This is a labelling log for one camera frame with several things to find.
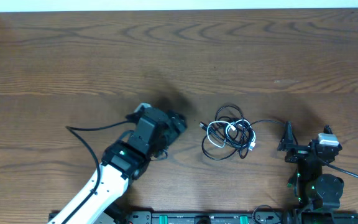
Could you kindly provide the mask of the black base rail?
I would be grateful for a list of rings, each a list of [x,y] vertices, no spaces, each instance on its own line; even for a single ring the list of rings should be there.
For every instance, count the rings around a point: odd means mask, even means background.
[[[123,223],[123,224],[274,224],[274,223],[342,223],[358,224],[356,213],[303,213],[296,215],[281,214],[258,210],[245,213],[157,213],[135,211],[127,215],[102,213],[93,221],[94,224]]]

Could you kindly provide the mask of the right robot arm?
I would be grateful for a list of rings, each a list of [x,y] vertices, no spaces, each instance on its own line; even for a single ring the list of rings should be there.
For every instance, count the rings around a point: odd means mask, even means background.
[[[334,223],[344,181],[323,173],[323,166],[333,162],[342,150],[331,128],[326,125],[316,139],[302,146],[297,143],[291,122],[287,121],[277,150],[286,152],[285,162],[297,165],[288,186],[293,187],[299,206],[284,212],[282,223]]]

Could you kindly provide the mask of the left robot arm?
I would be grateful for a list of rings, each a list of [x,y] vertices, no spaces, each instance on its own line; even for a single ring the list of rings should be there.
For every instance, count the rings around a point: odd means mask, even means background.
[[[122,133],[95,160],[96,170],[89,181],[50,223],[94,223],[150,162],[168,157],[169,146],[187,129],[183,115],[147,103],[141,103],[124,121],[135,128]]]

